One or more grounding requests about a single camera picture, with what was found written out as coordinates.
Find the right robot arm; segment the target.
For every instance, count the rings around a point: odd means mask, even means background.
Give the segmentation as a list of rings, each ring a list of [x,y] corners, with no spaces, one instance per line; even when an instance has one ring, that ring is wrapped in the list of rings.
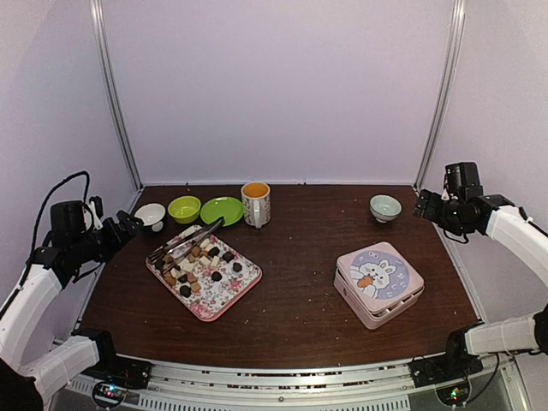
[[[444,191],[422,189],[414,215],[435,223],[447,239],[462,245],[473,233],[489,237],[547,283],[547,232],[506,197],[485,194],[475,162],[446,165]],[[481,355],[502,352],[546,354],[547,310],[452,332],[438,368],[447,378],[459,378]]]

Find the metal serving tongs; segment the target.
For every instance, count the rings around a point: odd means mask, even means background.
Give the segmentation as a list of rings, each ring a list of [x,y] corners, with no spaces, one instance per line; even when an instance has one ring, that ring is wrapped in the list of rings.
[[[183,236],[182,238],[176,241],[166,242],[165,244],[163,244],[163,246],[154,250],[148,256],[148,260],[154,263],[157,260],[162,259],[166,255],[173,253],[177,248],[181,246],[190,245],[191,247],[193,247],[193,246],[199,245],[204,239],[208,238],[215,231],[223,227],[223,225],[224,225],[224,217],[219,217],[213,223],[210,223],[206,225],[205,227],[202,227],[201,229],[194,231],[192,234]]]

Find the floral white mug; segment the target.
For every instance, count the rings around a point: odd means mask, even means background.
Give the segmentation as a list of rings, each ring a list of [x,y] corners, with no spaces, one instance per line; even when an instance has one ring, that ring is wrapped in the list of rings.
[[[264,182],[249,182],[241,188],[244,221],[261,229],[271,220],[271,188]]]

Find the pale blue tea bowl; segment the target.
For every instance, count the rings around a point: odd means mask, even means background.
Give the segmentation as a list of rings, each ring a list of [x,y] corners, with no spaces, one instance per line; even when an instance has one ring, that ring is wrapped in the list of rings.
[[[371,197],[369,205],[371,214],[380,223],[391,222],[402,213],[401,203],[386,194]]]

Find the black white bowl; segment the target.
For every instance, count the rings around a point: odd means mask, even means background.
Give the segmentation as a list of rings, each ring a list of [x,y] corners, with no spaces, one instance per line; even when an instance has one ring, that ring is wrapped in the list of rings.
[[[167,212],[163,205],[150,203],[140,207],[134,216],[142,221],[141,231],[145,235],[155,235],[161,232],[167,222]]]

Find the green bowl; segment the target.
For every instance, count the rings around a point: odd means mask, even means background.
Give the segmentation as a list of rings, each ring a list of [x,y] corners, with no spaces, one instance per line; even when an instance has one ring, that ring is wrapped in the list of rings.
[[[172,200],[168,206],[169,215],[178,224],[194,222],[200,215],[201,201],[194,196],[182,196]]]

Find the floral pink tray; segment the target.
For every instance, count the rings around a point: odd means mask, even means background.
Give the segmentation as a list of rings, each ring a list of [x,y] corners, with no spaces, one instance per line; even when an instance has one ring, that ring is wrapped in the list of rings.
[[[201,228],[192,225],[169,241],[179,240]],[[258,265],[214,234],[199,245],[181,246],[154,263],[148,256],[149,271],[203,322],[221,317],[263,276]]]

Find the aluminium frame post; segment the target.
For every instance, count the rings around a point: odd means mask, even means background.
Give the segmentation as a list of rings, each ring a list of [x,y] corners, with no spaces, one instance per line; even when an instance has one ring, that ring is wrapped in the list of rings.
[[[122,104],[116,87],[115,73],[110,58],[110,48],[104,21],[103,2],[100,0],[90,0],[89,5],[92,17],[92,27],[98,47],[99,65],[104,79],[106,96],[116,131],[116,137],[121,147],[122,157],[128,169],[134,190],[140,191],[143,188],[143,183],[129,140],[128,130],[122,112]]]
[[[426,139],[426,146],[422,154],[417,176],[414,180],[413,188],[416,193],[424,187],[428,171],[432,165],[436,145],[441,135],[445,114],[449,106],[450,91],[455,79],[456,68],[461,54],[465,25],[466,1],[455,0],[453,2],[448,42],[446,46],[442,77],[438,88],[438,96],[436,98],[432,121]]]

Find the pink divided tin box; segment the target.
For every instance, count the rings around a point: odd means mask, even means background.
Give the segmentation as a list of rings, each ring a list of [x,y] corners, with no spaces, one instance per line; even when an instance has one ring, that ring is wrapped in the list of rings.
[[[339,271],[336,271],[333,284],[335,289],[349,305],[357,318],[369,330],[376,330],[380,326],[386,324],[388,321],[391,321],[396,316],[412,307],[420,298],[425,289],[422,287],[405,298],[396,301],[391,306],[386,307],[379,313],[373,313],[366,307],[361,299],[350,290],[348,283],[343,279]]]

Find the right aluminium frame post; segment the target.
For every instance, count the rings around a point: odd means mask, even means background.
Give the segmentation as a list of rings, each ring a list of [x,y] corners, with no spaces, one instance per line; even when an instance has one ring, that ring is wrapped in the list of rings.
[[[436,145],[441,135],[445,114],[449,106],[450,91],[455,79],[456,68],[461,54],[465,25],[466,1],[455,0],[453,2],[448,42],[446,46],[442,77],[438,88],[438,96],[436,98],[432,121],[426,139],[426,146],[422,154],[417,176],[414,180],[413,188],[416,193],[424,187],[428,171],[432,165]]]

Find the left aluminium frame post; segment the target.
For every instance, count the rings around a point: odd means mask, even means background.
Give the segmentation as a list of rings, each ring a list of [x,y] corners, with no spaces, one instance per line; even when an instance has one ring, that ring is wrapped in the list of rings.
[[[140,191],[143,188],[143,183],[129,140],[128,130],[122,112],[122,104],[116,87],[115,73],[110,58],[110,48],[104,21],[103,2],[100,0],[90,0],[89,5],[92,17],[92,27],[98,47],[99,65],[104,79],[106,96],[116,131],[116,137],[121,147],[122,157],[128,169],[134,190]]]

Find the pink rabbit tin lid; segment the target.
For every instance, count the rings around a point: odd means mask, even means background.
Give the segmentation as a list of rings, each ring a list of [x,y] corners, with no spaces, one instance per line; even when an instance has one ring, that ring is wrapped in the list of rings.
[[[373,313],[425,287],[422,276],[387,241],[338,257],[336,271]]]

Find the front aluminium rail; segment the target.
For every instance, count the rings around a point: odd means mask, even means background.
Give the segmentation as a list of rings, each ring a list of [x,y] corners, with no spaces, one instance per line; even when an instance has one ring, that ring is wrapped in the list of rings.
[[[418,384],[422,359],[359,366],[246,369],[155,360],[146,387],[121,388],[118,399],[98,393],[98,380],[79,375],[49,410],[529,410],[514,360],[483,359],[481,371]]]

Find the green plate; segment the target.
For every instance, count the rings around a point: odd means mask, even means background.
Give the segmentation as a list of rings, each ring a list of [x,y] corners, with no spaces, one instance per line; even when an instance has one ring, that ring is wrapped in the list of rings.
[[[244,214],[243,204],[234,197],[217,197],[207,201],[200,210],[203,223],[209,224],[224,219],[224,227],[233,225],[241,220]]]

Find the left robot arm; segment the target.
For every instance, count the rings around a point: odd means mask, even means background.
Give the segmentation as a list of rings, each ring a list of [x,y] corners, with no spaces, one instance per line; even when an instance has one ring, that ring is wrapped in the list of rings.
[[[107,264],[140,231],[141,219],[119,211],[104,217],[102,200],[64,201],[51,207],[51,229],[32,250],[22,283],[1,308],[1,408],[42,410],[75,376],[92,368],[105,380],[118,378],[122,359],[105,330],[78,331],[59,347],[23,364],[23,352],[50,304],[83,265]]]

